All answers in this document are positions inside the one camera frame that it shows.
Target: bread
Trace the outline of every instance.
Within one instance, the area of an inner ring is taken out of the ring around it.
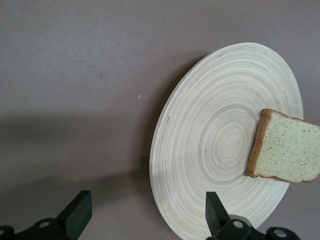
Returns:
[[[263,109],[245,172],[296,184],[313,181],[320,174],[320,126]]]

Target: concentric ring pattern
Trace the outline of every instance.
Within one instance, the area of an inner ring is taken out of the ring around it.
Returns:
[[[163,218],[184,240],[210,235],[205,196],[258,227],[289,184],[244,174],[260,112],[303,118],[296,79],[270,48],[239,43],[201,60],[167,101],[153,137],[150,178]]]

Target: gray table surface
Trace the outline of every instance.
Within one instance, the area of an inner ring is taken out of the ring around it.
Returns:
[[[200,59],[263,44],[320,125],[320,1],[0,1],[0,225],[55,217],[92,190],[87,239],[177,240],[153,200],[149,155],[170,93]],[[320,239],[320,180],[291,184],[258,228]]]

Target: bread crust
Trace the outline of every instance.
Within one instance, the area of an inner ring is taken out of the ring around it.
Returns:
[[[253,147],[252,147],[252,150],[251,150],[248,162],[247,162],[247,167],[246,167],[245,173],[248,176],[250,176],[251,178],[257,178],[257,177],[275,178],[275,179],[286,181],[286,182],[292,183],[292,184],[299,184],[299,183],[303,183],[303,182],[304,183],[313,182],[318,176],[320,176],[320,173],[313,179],[303,180],[303,181],[290,181],[288,179],[283,179],[283,178],[280,178],[278,176],[263,176],[263,175],[260,175],[260,174],[255,174],[257,160],[259,158],[259,155],[260,155],[260,152],[261,152],[261,149],[262,149],[263,139],[265,137],[265,133],[266,133],[268,124],[269,124],[269,122],[271,120],[272,113],[278,113],[278,114],[280,114],[280,115],[282,115],[284,117],[290,118],[290,119],[295,119],[297,121],[302,121],[302,122],[305,122],[305,123],[308,123],[308,124],[312,124],[312,125],[314,125],[314,126],[316,126],[316,127],[318,127],[320,129],[320,126],[318,126],[318,125],[316,125],[316,124],[314,124],[312,122],[309,122],[307,120],[300,119],[300,118],[297,118],[297,117],[290,117],[290,116],[288,116],[288,115],[286,115],[286,114],[284,114],[282,112],[279,112],[277,110],[264,108],[261,111],[261,118],[260,118],[259,123],[258,123],[258,127],[257,127],[257,131],[256,131]]]

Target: white plate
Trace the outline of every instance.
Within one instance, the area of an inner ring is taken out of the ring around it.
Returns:
[[[229,214],[257,228],[289,183],[244,174],[260,112],[270,108],[303,118],[296,79],[270,48],[239,43],[201,60],[180,81],[157,123],[150,178],[157,207],[184,240],[210,235],[206,192]]]

